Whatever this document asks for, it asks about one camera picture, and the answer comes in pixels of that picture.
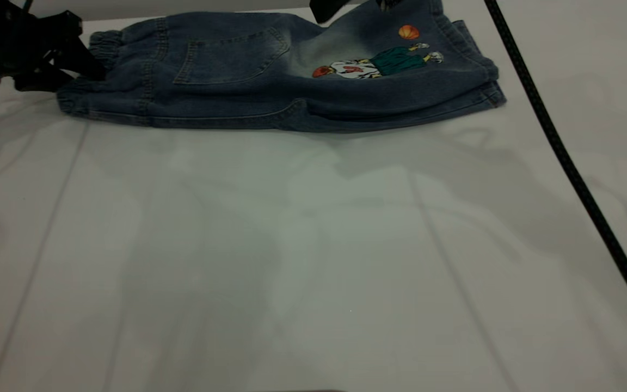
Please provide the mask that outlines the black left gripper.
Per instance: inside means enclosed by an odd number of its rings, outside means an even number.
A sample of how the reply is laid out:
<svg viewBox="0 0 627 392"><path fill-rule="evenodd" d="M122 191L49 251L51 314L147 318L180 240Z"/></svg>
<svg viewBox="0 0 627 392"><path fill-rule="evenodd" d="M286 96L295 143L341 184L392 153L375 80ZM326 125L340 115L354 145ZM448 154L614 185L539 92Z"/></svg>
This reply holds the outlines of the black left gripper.
<svg viewBox="0 0 627 392"><path fill-rule="evenodd" d="M63 70L103 80L104 65L80 39L82 19L68 10L37 17L32 4L0 1L0 81L12 77L17 91L55 93L73 80Z"/></svg>

